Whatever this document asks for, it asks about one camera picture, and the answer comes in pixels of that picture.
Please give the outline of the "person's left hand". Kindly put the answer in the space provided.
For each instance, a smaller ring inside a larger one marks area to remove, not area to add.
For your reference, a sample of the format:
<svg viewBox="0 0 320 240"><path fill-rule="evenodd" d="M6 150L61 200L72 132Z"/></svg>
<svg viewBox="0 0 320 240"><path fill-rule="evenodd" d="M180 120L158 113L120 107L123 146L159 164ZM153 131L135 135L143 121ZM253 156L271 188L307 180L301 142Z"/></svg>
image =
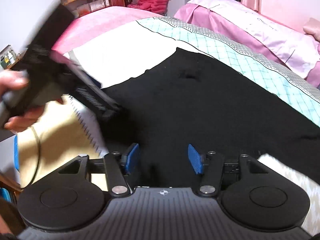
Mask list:
<svg viewBox="0 0 320 240"><path fill-rule="evenodd" d="M63 104L61 89L40 68L1 71L1 126L23 132L44 113L48 101Z"/></svg>

